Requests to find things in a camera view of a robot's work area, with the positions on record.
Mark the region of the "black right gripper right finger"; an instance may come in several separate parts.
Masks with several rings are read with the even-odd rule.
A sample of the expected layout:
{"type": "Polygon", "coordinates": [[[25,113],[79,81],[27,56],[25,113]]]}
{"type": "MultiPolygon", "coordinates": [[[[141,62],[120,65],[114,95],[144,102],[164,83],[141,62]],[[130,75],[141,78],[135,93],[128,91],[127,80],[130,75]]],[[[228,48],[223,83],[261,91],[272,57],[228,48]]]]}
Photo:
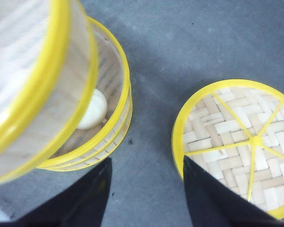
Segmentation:
{"type": "Polygon", "coordinates": [[[183,158],[186,203],[194,227],[284,227],[280,221],[241,198],[197,163],[183,158]]]}

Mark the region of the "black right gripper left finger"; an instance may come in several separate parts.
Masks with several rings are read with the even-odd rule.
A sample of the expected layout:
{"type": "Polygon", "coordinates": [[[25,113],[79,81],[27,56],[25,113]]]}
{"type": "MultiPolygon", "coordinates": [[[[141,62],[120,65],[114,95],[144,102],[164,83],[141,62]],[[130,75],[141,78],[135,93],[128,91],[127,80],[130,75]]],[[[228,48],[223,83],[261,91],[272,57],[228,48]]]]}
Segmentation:
{"type": "Polygon", "coordinates": [[[14,227],[99,227],[112,178],[106,158],[62,193],[15,221],[14,227]]]}

